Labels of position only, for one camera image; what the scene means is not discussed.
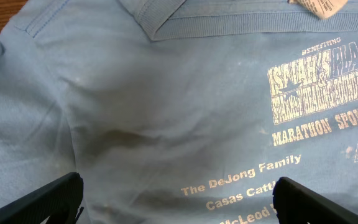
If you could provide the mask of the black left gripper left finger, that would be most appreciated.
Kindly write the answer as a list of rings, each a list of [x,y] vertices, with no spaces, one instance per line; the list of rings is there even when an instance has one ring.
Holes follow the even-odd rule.
[[[70,172],[0,208],[0,224],[76,224],[82,200],[83,179]]]

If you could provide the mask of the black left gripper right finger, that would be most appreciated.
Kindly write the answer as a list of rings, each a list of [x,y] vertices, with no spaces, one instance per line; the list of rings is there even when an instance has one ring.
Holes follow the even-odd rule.
[[[273,188],[280,224],[358,224],[358,215],[288,177]]]

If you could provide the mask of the light blue printed t-shirt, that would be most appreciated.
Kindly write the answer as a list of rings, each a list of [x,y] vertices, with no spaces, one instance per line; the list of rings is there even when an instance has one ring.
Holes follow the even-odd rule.
[[[81,223],[358,214],[358,1],[30,0],[0,33],[0,208],[71,172]]]

